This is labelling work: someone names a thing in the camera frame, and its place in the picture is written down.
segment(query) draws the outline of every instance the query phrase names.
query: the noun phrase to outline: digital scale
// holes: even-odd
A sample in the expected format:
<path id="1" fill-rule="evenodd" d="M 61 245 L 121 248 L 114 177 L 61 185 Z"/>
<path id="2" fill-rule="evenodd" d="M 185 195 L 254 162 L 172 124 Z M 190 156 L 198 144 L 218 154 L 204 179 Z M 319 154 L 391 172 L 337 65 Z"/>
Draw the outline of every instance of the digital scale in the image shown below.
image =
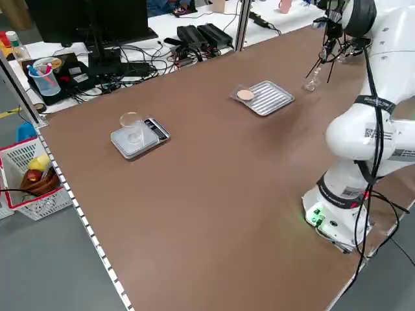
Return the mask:
<path id="1" fill-rule="evenodd" d="M 128 136 L 136 131 L 142 133 L 143 139 L 139 144 L 130 143 Z M 152 118 L 138 121 L 134 129 L 120 128 L 111 133 L 111 142 L 127 160 L 137 158 L 159 144 L 166 142 L 169 138 L 169 133 Z"/>

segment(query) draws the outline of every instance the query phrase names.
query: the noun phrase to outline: yellow tape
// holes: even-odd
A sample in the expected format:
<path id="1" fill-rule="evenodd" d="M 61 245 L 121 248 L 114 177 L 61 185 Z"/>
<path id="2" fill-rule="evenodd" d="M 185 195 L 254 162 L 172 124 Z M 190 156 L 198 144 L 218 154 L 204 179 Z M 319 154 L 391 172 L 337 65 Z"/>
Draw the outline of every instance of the yellow tape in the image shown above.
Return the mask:
<path id="1" fill-rule="evenodd" d="M 14 108 L 14 109 L 6 111 L 6 112 L 1 112 L 0 113 L 0 119 L 4 118 L 4 117 L 8 117 L 9 115 L 13 115 L 13 114 L 19 112 L 19 109 L 20 108 Z"/>

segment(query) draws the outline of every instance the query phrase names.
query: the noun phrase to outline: pink cup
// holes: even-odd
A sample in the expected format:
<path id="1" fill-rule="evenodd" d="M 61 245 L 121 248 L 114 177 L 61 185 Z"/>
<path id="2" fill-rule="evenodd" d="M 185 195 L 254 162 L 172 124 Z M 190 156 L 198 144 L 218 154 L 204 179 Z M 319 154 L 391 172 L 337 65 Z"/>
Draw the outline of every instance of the pink cup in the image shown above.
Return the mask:
<path id="1" fill-rule="evenodd" d="M 281 0 L 278 5 L 279 11 L 282 14 L 287 14 L 291 8 L 291 3 L 292 3 L 292 0 Z"/>

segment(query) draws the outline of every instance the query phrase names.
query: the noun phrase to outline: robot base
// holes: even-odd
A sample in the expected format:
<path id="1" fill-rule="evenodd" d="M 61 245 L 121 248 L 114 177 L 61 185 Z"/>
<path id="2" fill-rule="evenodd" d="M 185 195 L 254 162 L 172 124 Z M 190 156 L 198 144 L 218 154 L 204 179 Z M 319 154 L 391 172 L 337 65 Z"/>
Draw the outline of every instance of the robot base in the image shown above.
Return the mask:
<path id="1" fill-rule="evenodd" d="M 305 220 L 316 228 L 321 235 L 324 235 L 345 252 L 351 253 L 355 249 L 354 230 L 359 208 L 341 209 L 329 203 L 321 195 L 317 186 L 304 194 L 303 206 L 305 209 Z M 363 240 L 365 219 L 366 208 L 363 206 L 357 223 L 358 244 Z M 368 234 L 371 229 L 372 226 L 369 222 L 366 233 Z"/>

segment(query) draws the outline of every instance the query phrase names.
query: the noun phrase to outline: label sticker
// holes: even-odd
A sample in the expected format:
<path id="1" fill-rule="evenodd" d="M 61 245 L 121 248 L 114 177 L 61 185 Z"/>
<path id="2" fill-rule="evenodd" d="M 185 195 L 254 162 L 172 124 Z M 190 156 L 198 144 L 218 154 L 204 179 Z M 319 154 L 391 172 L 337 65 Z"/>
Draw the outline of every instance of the label sticker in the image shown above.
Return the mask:
<path id="1" fill-rule="evenodd" d="M 359 104 L 369 105 L 372 107 L 379 107 L 391 114 L 396 107 L 396 105 L 393 102 L 390 102 L 389 100 L 379 97 L 373 97 L 370 95 L 359 95 L 356 98 L 355 102 L 358 102 Z"/>
<path id="2" fill-rule="evenodd" d="M 80 67 L 69 68 L 69 73 L 71 75 L 77 75 L 77 74 L 79 74 L 81 72 L 82 71 L 80 70 Z"/>
<path id="3" fill-rule="evenodd" d="M 415 162 L 415 150 L 396 149 L 388 160 L 400 162 Z"/>
<path id="4" fill-rule="evenodd" d="M 357 188 L 346 187 L 343 190 L 341 196 L 342 198 L 345 198 L 345 199 L 354 199 L 360 196 L 363 191 L 364 190 L 357 189 Z"/>
<path id="5" fill-rule="evenodd" d="M 81 75 L 74 76 L 73 80 L 77 81 L 78 83 L 81 83 L 85 80 L 88 80 L 88 75 L 86 73 L 82 73 Z"/>
<path id="6" fill-rule="evenodd" d="M 385 145 L 392 146 L 394 134 L 395 131 L 391 129 L 391 126 L 388 124 L 383 125 L 383 141 Z M 366 123 L 366 126 L 364 127 L 364 138 L 366 139 L 366 144 L 375 144 L 376 137 L 376 125 L 373 123 Z"/>

